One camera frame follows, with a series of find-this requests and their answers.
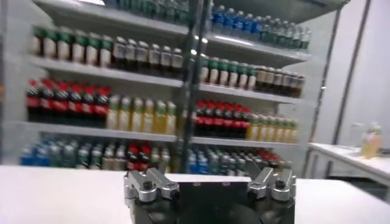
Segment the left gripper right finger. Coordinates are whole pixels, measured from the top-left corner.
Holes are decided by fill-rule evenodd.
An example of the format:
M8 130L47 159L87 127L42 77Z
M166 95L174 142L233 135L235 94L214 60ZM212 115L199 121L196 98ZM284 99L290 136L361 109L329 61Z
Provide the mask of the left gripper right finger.
M247 194L251 200L271 197L275 201L287 202L296 197L296 176L291 169L283 169L281 174L274 168L259 168L253 161L245 163L251 181L247 183Z

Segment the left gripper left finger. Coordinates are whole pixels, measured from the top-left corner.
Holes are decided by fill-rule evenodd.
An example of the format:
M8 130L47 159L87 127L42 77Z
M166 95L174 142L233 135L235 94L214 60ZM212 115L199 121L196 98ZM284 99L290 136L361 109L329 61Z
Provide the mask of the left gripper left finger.
M179 183L169 180L154 167L149 168L145 174L131 170L124 176L126 203L136 198L142 203L153 203L158 193L163 199L177 201L180 197Z

